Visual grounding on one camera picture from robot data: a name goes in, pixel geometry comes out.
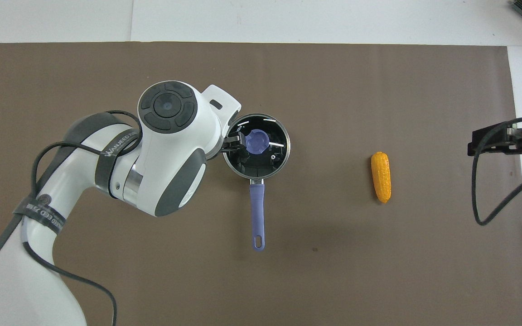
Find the black strap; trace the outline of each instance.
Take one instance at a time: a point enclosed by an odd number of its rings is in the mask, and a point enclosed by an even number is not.
[[[62,214],[31,197],[23,198],[13,213],[25,215],[30,219],[38,221],[42,225],[49,227],[57,235],[62,231],[64,224],[66,224],[66,218]]]
[[[137,129],[128,129],[120,132],[104,149],[100,152],[98,163],[96,164],[95,182],[96,186],[110,196],[110,178],[112,171],[116,165],[118,154],[124,150],[129,144],[138,138]]]

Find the brown mat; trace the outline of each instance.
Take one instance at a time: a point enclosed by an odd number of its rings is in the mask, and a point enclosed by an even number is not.
[[[266,180],[266,249],[250,247],[248,181],[222,158],[157,219],[87,190],[56,264],[114,292],[119,325],[522,324],[522,195],[476,225],[466,143],[514,117],[506,48],[247,43],[0,44],[0,232],[31,163],[78,118],[135,112],[152,83],[225,89],[291,136]],[[390,157],[392,198],[369,157]],[[480,164],[484,214],[520,183],[518,157]],[[67,280],[89,325],[101,293]]]

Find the corn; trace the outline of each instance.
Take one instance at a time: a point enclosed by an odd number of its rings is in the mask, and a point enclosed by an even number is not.
[[[377,198],[386,203],[392,194],[390,183],[390,161],[388,155],[381,151],[372,155],[372,179]]]

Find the white floor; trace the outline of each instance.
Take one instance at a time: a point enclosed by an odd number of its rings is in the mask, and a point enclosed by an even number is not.
[[[505,45],[522,117],[507,0],[0,0],[0,43],[102,41]]]

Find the white robotic arm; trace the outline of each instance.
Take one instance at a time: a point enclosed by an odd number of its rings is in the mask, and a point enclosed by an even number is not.
[[[199,186],[207,159],[219,153],[240,109],[214,85],[199,93],[186,83],[165,81],[146,89],[139,99],[141,133],[109,113],[75,122],[64,140],[99,154],[60,148],[31,195],[44,208],[22,202],[18,208],[31,210],[31,218],[16,213],[0,237],[0,326],[85,325],[78,302],[58,273],[37,263],[23,243],[29,241],[39,257],[53,264],[52,246],[62,217],[90,187],[153,216],[182,208]],[[118,155],[139,136],[139,145]]]

